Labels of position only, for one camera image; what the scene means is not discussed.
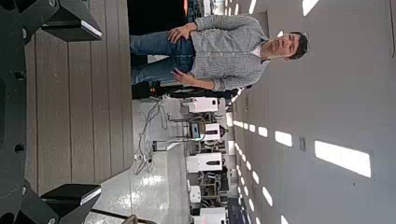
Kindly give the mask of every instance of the black machine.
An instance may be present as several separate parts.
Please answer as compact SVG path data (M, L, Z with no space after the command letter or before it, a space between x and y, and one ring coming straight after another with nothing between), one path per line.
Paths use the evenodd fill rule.
M102 32L81 0L0 0L0 223L83 223L98 185L63 185L38 197L24 180L26 64L24 46L42 29L64 41Z

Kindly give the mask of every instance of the shirt sleeve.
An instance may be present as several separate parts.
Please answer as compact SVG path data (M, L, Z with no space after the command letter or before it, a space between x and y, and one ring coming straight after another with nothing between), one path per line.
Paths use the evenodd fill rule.
M195 20L197 31L220 29L235 30L242 26L259 25L259 22L249 16L220 16L212 15Z
M253 80L249 77L223 77L212 79L215 84L213 91L227 91L237 88L246 87L250 84L255 83L257 80Z

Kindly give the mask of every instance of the short hair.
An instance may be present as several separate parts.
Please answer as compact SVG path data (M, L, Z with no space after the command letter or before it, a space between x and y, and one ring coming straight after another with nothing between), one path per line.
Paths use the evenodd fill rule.
M289 57L291 60L301 59L308 52L308 38L301 32L291 32L290 34L299 35L297 51Z

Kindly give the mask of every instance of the ceiling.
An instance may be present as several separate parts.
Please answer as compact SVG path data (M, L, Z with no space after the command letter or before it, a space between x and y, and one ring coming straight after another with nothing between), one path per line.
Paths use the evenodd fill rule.
M244 197L255 205L254 212L247 206L252 223L258 217L280 224L281 216L289 224L394 222L396 61L389 1L319 0L306 17L302 2L258 0L255 8L267 10L270 36L307 31L310 50L299 61L273 60L236 100L234 120L269 131L266 138L235 127L236 142L260 177L256 184L239 158L249 191ZM230 6L236 3L239 14L248 13L250 0ZM275 131L291 133L294 146L277 143ZM317 140L370 154L372 177L318 159Z

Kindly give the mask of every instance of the white floor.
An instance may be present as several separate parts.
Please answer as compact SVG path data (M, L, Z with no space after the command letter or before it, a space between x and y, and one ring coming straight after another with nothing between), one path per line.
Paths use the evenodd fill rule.
M144 127L144 119L154 103L134 101L134 145L137 152L139 133ZM180 116L177 100L168 99L163 104L165 112L173 118ZM148 126L148 140L163 140L181 134L181 128L168 123L162 128L166 118L157 116ZM135 174L139 162L129 170L115 176L102 185L102 196L94 208L125 216L131 214L157 223L189 223L189 202L187 193L187 173L182 145L154 156L154 163L139 175ZM118 224L121 219L89 214L86 224Z

